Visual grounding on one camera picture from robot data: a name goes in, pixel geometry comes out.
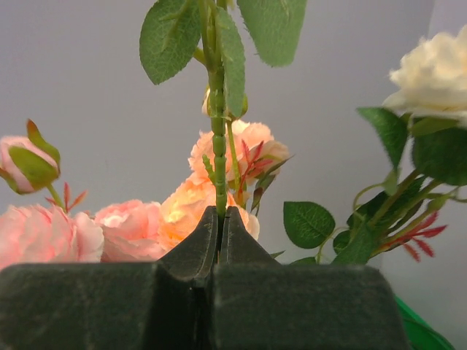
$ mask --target flower stem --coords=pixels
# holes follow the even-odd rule
[[[49,190],[50,194],[52,195],[53,200],[55,201],[55,204],[63,209],[65,213],[67,212],[63,201],[61,200],[60,196],[58,195],[57,191],[55,191],[55,188],[53,188],[52,184],[47,185],[47,189]]]
[[[391,195],[379,208],[379,210],[376,212],[376,214],[373,216],[373,218],[369,221],[368,225],[370,227],[375,226],[375,224],[383,218],[383,216],[386,214],[386,212],[390,209],[390,207],[395,203],[396,200],[398,200],[399,197],[401,197],[402,193],[410,186],[410,184],[417,178],[417,176],[420,173],[417,170],[413,170],[413,172],[408,175],[405,180],[403,180],[397,189],[397,192],[394,195]]]
[[[201,39],[203,42],[204,57],[209,77],[209,103],[211,106],[212,148],[214,151],[216,209],[220,223],[225,217],[227,206],[227,184],[225,180],[225,97],[224,97],[224,68],[220,46],[217,45],[215,30],[215,11],[208,12],[209,0],[198,0],[201,18]]]
[[[363,190],[361,190],[357,195],[355,196],[355,199],[353,200],[353,211],[356,211],[358,209],[358,200],[362,195],[367,193],[369,190],[373,190],[374,188],[380,187],[382,184],[373,184],[371,186],[365,187]]]
[[[397,210],[391,222],[389,222],[386,227],[383,228],[382,232],[386,232],[396,221],[398,221],[405,213],[407,213],[413,206],[416,206],[421,200],[426,199],[430,192],[438,187],[442,182],[438,180],[432,180],[429,184],[427,184],[413,199],[408,202],[405,206]]]
[[[233,174],[235,176],[234,179],[234,186],[235,191],[239,190],[240,188],[240,168],[239,168],[239,161],[236,159],[236,150],[235,150],[235,139],[234,139],[234,132],[232,130],[232,121],[227,120],[227,133],[228,133],[228,144],[231,148],[231,157],[232,157],[232,166],[233,166]]]
[[[321,262],[321,257],[323,256],[323,248],[324,246],[326,245],[326,243],[328,243],[328,241],[333,238],[334,236],[334,233],[336,233],[338,230],[345,230],[346,227],[338,227],[337,229],[335,229],[332,234],[330,234],[328,237],[326,237],[326,239],[324,240],[324,242],[322,242],[320,244],[320,248],[318,249],[318,253],[316,254],[316,265],[319,265],[320,262]]]

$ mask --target pink rose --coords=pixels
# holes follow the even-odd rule
[[[245,177],[247,183],[254,181],[255,177],[261,172],[268,171],[271,167],[290,157],[287,146],[275,141],[271,130],[260,122],[250,123],[236,120],[232,123],[232,131],[240,174]],[[207,180],[203,155],[207,155],[214,166],[212,136],[212,132],[200,133],[200,139],[191,150],[188,162],[194,173],[192,181],[195,184],[200,184]],[[234,180],[234,170],[232,168],[232,156],[228,139],[225,156],[227,158],[225,165],[227,180],[232,181]]]
[[[99,211],[94,222],[104,231],[102,261],[151,261],[167,253],[158,243],[160,207],[132,200]]]
[[[39,159],[28,159],[27,171],[19,169],[10,155],[12,147],[26,149],[32,153],[32,157]],[[27,138],[23,136],[5,136],[0,139],[0,176],[7,180],[10,187],[17,193],[33,193],[42,189],[45,185],[57,179],[60,175],[60,167],[53,158],[42,151]]]
[[[102,229],[88,215],[68,217],[61,208],[10,206],[0,216],[0,268],[17,263],[97,263]]]
[[[196,228],[207,206],[216,203],[216,191],[210,182],[195,184],[193,175],[183,182],[161,205],[159,242],[167,251],[188,237]],[[237,206],[232,194],[227,197],[228,206]],[[260,224],[255,215],[237,206],[243,223],[254,239],[258,239]]]

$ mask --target white rose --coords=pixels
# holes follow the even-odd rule
[[[467,26],[457,37],[439,33],[401,59],[401,68],[390,72],[400,87],[383,105],[417,116],[459,120],[467,128]]]

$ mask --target green container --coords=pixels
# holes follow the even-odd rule
[[[395,301],[404,321],[407,338],[414,350],[455,350],[445,337],[434,331],[401,299],[395,297]]]

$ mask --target serrated leaf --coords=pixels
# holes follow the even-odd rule
[[[332,264],[358,264],[365,265],[371,253],[378,247],[378,240],[364,223],[360,225],[355,237],[349,244],[337,254]]]
[[[293,62],[306,0],[237,0],[260,59],[270,66]]]
[[[21,147],[10,147],[9,156],[35,190],[40,190],[60,175],[46,160]]]
[[[399,167],[407,143],[407,124],[390,110],[361,107],[357,112],[373,125],[394,169]]]
[[[200,23],[193,0],[159,0],[149,10],[139,37],[139,58],[154,85],[190,62],[201,37]]]
[[[333,240],[333,248],[336,254],[339,254],[344,250],[346,246],[349,245],[350,242],[350,231],[345,230],[340,232],[335,239]]]
[[[277,252],[277,253],[272,253],[270,254],[272,258],[276,259],[278,256],[284,254],[285,250],[282,250],[281,252]]]
[[[225,102],[228,111],[241,117],[245,92],[245,54],[242,38],[232,17],[221,8],[217,9],[216,30],[225,72]]]
[[[418,194],[424,181],[425,181],[425,177],[421,176],[415,179],[410,184],[410,186],[401,194],[401,196],[387,210],[386,214],[379,220],[376,230],[378,228],[386,226],[388,222],[392,219],[392,216],[400,208],[404,207],[408,202],[410,202]],[[357,212],[361,216],[370,220],[388,198],[389,196],[384,191],[380,192],[374,198],[372,198],[369,202],[363,204],[360,208],[358,208]],[[355,215],[350,215],[349,219],[347,219],[347,225],[349,226],[349,228],[352,229],[354,227],[355,220],[357,223],[360,222],[360,220],[357,217],[355,217]]]
[[[452,186],[467,185],[467,130],[450,128],[414,137],[412,162],[422,174]]]
[[[296,246],[312,249],[329,237],[336,227],[331,213],[313,202],[284,202],[284,226]]]
[[[424,136],[437,131],[454,128],[458,124],[459,121],[454,119],[425,117],[410,128],[410,133],[413,136]]]
[[[294,262],[291,262],[289,265],[316,265],[316,258],[304,257],[303,259],[298,259]]]
[[[415,206],[413,206],[399,221],[395,224],[391,231],[394,232],[401,228],[405,223],[407,223],[422,207],[424,201],[418,202]]]

